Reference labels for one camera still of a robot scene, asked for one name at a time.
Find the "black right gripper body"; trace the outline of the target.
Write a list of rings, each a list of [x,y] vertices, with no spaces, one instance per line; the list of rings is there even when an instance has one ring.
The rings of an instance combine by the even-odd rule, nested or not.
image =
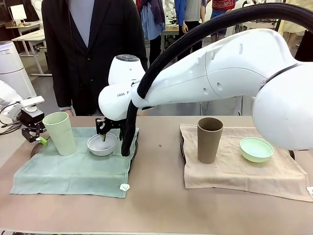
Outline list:
[[[98,135],[106,135],[112,129],[120,129],[122,127],[121,121],[114,121],[108,118],[95,119],[96,133]]]

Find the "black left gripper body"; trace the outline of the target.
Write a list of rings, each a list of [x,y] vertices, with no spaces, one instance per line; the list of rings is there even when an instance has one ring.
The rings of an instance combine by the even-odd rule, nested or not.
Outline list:
[[[45,126],[42,122],[44,117],[44,112],[39,109],[34,112],[28,112],[25,109],[21,109],[19,114],[19,121],[22,125],[26,126],[30,130],[44,130]]]

